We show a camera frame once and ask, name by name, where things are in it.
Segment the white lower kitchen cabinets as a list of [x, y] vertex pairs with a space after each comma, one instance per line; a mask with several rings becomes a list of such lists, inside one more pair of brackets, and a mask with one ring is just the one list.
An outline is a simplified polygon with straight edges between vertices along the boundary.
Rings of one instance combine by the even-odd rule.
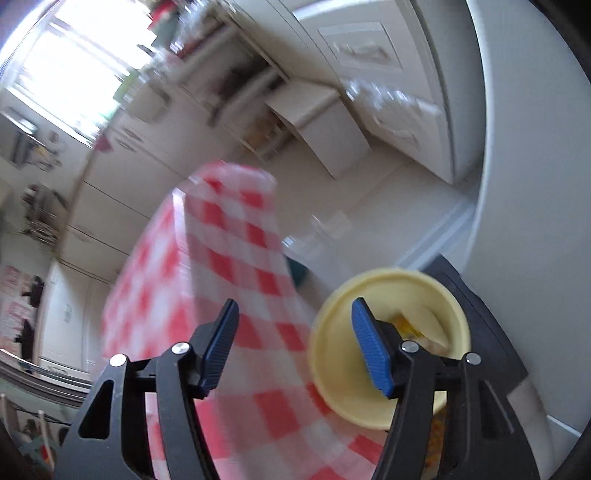
[[168, 76], [145, 72], [131, 83], [94, 143], [61, 223], [35, 347], [41, 368], [90, 380], [101, 356], [106, 296], [149, 219], [199, 165], [235, 149], [208, 130]]

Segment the red white checkered tablecloth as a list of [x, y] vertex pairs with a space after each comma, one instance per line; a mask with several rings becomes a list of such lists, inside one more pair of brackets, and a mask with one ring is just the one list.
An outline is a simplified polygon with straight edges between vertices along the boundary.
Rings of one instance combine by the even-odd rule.
[[339, 418], [308, 368], [311, 317], [276, 225], [276, 180], [222, 161], [162, 201], [102, 312], [102, 354], [188, 371], [221, 364], [194, 402], [222, 479], [369, 479], [386, 437]]

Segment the yellow plastic bowl bin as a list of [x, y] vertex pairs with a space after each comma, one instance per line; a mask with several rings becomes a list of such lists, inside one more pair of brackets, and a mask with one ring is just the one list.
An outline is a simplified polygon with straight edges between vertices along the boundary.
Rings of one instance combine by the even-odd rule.
[[417, 308], [431, 311], [440, 324], [418, 331], [435, 341], [448, 338], [447, 355], [461, 359], [471, 349], [471, 334], [459, 301], [431, 276], [397, 268], [373, 269], [353, 277], [336, 289], [315, 318], [308, 342], [308, 366], [318, 393], [336, 414], [370, 430], [390, 428], [397, 402], [387, 399], [370, 379], [352, 326], [352, 305], [362, 297], [377, 319], [392, 321]]

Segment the white refrigerator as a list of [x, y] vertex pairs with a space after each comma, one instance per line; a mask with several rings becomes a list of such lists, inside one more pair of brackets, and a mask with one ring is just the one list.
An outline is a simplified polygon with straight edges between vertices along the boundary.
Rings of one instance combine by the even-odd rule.
[[590, 83], [532, 3], [469, 10], [487, 128], [465, 277], [547, 413], [581, 431], [590, 419]]

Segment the white wooden step stool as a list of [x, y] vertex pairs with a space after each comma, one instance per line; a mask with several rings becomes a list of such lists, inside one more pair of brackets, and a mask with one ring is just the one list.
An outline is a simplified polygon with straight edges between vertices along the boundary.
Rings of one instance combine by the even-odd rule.
[[335, 180], [370, 154], [367, 138], [335, 88], [294, 79], [270, 94], [266, 106]]

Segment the white metal storage rack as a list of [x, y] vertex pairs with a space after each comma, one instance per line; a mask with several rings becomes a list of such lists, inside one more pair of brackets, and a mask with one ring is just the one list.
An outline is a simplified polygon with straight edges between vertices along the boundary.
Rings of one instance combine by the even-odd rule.
[[293, 136], [266, 105], [287, 75], [221, 12], [183, 24], [173, 42], [169, 82], [197, 107], [204, 124], [231, 147], [266, 162]]

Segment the white drawer cabinet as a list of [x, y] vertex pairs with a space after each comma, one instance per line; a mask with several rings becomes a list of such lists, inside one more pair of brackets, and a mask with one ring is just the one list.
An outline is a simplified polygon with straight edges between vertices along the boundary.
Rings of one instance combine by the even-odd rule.
[[315, 1], [294, 9], [374, 136], [441, 180], [481, 162], [485, 86], [464, 1]]

